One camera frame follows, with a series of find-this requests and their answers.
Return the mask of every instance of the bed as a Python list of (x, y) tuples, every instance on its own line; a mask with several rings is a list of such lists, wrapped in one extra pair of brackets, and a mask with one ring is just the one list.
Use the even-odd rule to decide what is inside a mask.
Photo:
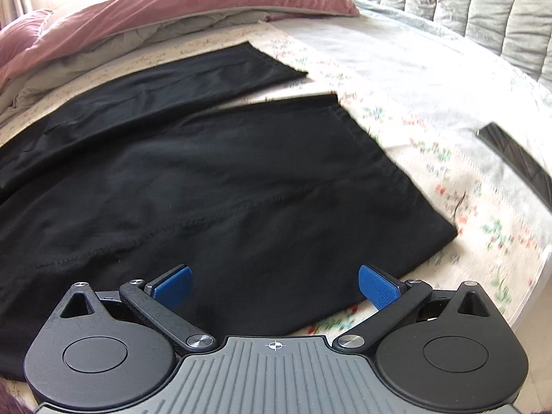
[[(552, 215), (475, 131), (496, 121), (551, 173), (552, 95), (437, 23), (368, 0), (352, 1), (359, 16), (313, 17), (295, 10), (293, 17), (283, 17), (281, 8), (263, 5), (230, 14), (213, 11), (208, 20), (188, 17), (162, 29), (162, 23), (148, 24), (97, 44), (96, 52), (114, 51), (121, 39), (136, 33), (144, 38), (149, 29), (150, 38), (157, 36), (125, 44), (114, 57), (102, 52), (97, 60), (90, 50), (77, 49), (48, 60), (4, 86), (0, 142), (117, 77), (249, 41), (308, 76), (230, 105), (336, 93), (358, 125), (457, 227), (458, 237), (407, 277), (441, 289), (476, 280), (515, 328), (552, 272)], [(90, 59), (86, 67), (83, 58)], [(299, 333), (332, 340), (374, 311), (368, 303), (353, 305)], [(23, 384), (11, 387), (32, 404)]]

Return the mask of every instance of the triangular hole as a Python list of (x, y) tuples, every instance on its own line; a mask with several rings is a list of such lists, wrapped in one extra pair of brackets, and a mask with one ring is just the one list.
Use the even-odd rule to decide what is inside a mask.
[(94, 309), (82, 293), (73, 294), (71, 300), (63, 310), (61, 316), (65, 319), (77, 316), (86, 316), (94, 313)]
[(458, 308), (458, 312), (462, 315), (489, 317), (487, 308), (485, 308), (485, 305), (483, 305), (477, 293), (473, 291), (466, 293), (460, 308)]

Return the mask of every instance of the circular cap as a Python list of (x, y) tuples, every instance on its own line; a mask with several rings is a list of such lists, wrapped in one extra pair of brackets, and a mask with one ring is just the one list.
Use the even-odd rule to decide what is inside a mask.
[(358, 334), (344, 334), (338, 338), (337, 343), (346, 349), (355, 349), (364, 345), (364, 338)]
[(71, 369), (85, 374), (97, 374), (116, 368), (125, 361), (126, 345), (117, 339), (93, 336), (69, 345), (63, 360)]
[(204, 349), (213, 345), (214, 339), (208, 334), (194, 334), (186, 340), (186, 344), (194, 349)]
[(454, 373), (475, 371), (489, 357), (483, 345), (463, 336), (443, 336), (429, 341), (423, 354), (436, 368)]

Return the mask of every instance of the curtain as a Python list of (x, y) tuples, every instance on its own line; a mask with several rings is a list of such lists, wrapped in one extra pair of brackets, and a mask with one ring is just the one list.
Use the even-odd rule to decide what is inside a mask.
[(6, 26), (32, 9), (31, 0), (0, 0), (0, 26)]

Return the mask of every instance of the floral bedsheet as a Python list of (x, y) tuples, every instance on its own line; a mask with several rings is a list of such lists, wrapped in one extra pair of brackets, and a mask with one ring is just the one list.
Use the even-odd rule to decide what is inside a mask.
[[(0, 130), (0, 145), (70, 98), (104, 82), (243, 41), (294, 68), (307, 70), (308, 77), (232, 104), (337, 93), (357, 123), (410, 176), (433, 206), (457, 226), (457, 238), (407, 277), (423, 279), (437, 289), (455, 289), (465, 280), (475, 280), (512, 324), (533, 291), (549, 250), (540, 248), (523, 220), (452, 142), (401, 104), (371, 88), (358, 74), (270, 24), (192, 34), (129, 53), (56, 89), (10, 121)], [(366, 301), (298, 333), (324, 334), (331, 342), (374, 312)], [(9, 387), (32, 404), (26, 385), (9, 383)]]

